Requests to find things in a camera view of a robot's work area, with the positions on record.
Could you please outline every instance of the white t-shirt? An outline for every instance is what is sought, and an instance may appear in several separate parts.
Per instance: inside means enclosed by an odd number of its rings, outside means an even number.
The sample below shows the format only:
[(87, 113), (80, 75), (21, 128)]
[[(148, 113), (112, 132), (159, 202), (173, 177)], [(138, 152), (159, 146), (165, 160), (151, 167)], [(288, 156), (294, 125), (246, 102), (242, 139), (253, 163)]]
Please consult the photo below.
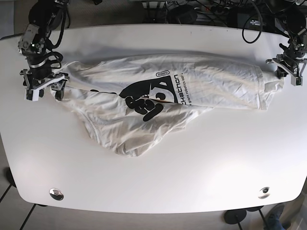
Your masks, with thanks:
[(266, 110), (283, 87), (257, 66), (211, 56), (73, 62), (60, 71), (71, 78), (62, 104), (77, 112), (91, 138), (126, 156), (141, 155), (215, 107)]

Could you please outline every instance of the black logo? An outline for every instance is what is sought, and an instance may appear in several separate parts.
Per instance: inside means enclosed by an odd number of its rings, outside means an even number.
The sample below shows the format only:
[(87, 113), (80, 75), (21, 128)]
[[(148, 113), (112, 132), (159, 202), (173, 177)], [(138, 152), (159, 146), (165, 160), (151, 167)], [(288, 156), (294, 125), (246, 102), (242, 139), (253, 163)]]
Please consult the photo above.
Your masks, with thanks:
[(161, 103), (178, 103), (170, 76), (138, 81), (123, 89), (119, 95), (125, 99), (130, 109), (145, 115), (143, 117), (145, 122), (163, 110)]
[(169, 74), (169, 71), (162, 71), (162, 72), (159, 72), (159, 73), (156, 73), (155, 75), (157, 77), (162, 77), (162, 76), (165, 76), (165, 75), (168, 75)]

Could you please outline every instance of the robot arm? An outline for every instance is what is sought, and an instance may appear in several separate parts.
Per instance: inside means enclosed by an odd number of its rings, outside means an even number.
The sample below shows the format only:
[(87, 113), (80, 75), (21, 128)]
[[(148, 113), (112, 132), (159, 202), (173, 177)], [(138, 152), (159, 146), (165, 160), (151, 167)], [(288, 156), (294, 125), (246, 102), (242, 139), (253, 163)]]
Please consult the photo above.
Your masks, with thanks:
[(285, 0), (265, 0), (268, 8), (274, 13), (276, 19), (289, 35), (289, 46), (279, 44), (283, 54), (269, 59), (267, 63), (274, 63), (277, 67), (277, 77), (291, 76), (291, 84), (294, 86), (303, 84), (302, 72), (305, 69), (307, 59), (307, 30), (304, 14), (299, 10), (295, 2)]
[[(69, 0), (38, 0), (30, 10), (29, 25), (18, 43), (20, 53), (26, 56), (30, 67), (20, 73), (24, 77), (27, 100), (37, 101), (43, 97), (47, 86), (56, 91), (57, 100), (61, 101), (64, 96), (68, 74), (55, 74), (52, 69), (60, 69), (63, 60), (63, 55), (53, 49), (59, 47), (64, 34), (68, 3)], [(49, 37), (60, 24), (59, 39), (54, 45)]]

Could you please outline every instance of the table surface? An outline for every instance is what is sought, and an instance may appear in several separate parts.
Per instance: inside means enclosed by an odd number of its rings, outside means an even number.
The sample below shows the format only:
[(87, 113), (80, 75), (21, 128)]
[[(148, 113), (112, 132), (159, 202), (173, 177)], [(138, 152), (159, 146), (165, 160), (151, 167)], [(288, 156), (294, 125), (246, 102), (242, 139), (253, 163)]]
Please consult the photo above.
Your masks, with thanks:
[[(252, 40), (257, 32), (246, 31)], [(52, 35), (57, 39), (58, 32)], [(88, 137), (82, 122), (49, 93), (24, 100), (28, 65), (19, 38), (0, 41), (0, 133), (20, 196), (28, 202), (104, 212), (188, 213), (295, 199), (307, 176), (307, 90), (290, 78), (268, 111), (215, 109), (168, 134), (140, 157), (125, 158)], [(65, 61), (142, 54), (212, 54), (274, 70), (265, 60), (287, 39), (194, 25), (113, 25), (69, 29), (57, 50)], [(259, 199), (270, 187), (271, 195)], [(64, 194), (54, 200), (49, 190)]]

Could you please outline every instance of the metal grommet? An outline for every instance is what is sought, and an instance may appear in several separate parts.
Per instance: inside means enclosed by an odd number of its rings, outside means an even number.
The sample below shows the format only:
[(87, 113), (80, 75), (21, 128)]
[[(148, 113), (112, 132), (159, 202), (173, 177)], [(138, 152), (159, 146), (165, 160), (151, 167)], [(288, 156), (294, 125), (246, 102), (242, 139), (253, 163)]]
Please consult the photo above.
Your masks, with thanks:
[(64, 198), (63, 193), (59, 189), (51, 188), (49, 193), (50, 196), (55, 200), (62, 200)]
[(269, 187), (265, 187), (265, 188), (262, 188), (260, 191), (259, 191), (259, 194), (258, 194), (258, 198), (259, 199), (265, 199), (267, 198), (270, 194), (270, 188)]

